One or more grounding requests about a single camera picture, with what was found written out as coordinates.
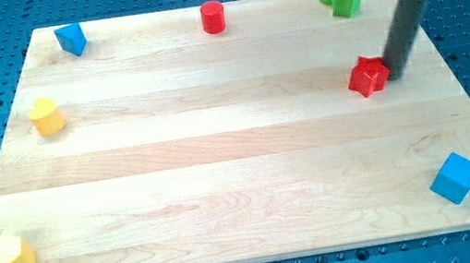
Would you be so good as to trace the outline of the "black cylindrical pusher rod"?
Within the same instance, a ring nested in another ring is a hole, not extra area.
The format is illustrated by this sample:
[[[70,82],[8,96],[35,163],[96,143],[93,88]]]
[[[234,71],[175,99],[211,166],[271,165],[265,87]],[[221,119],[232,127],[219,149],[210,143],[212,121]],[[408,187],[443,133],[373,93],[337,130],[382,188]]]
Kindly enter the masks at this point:
[[[427,6],[428,0],[398,0],[381,57],[382,63],[390,70],[389,81],[403,76],[419,21]]]

